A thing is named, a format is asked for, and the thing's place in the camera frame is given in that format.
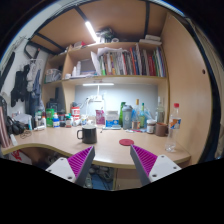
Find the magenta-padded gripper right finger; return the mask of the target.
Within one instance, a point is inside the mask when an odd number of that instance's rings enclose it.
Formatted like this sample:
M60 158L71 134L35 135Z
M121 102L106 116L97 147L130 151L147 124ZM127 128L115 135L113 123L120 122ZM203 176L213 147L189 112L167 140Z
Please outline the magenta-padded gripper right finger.
M180 170L166 155L156 156L136 145L130 146L130 155L143 186Z

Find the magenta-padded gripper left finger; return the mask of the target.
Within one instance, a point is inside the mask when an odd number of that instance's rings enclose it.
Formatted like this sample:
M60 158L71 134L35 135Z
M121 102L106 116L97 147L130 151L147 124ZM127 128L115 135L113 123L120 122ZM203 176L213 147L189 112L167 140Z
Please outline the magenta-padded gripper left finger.
M46 171L83 187L94 157L95 149L90 146L69 158L60 157Z

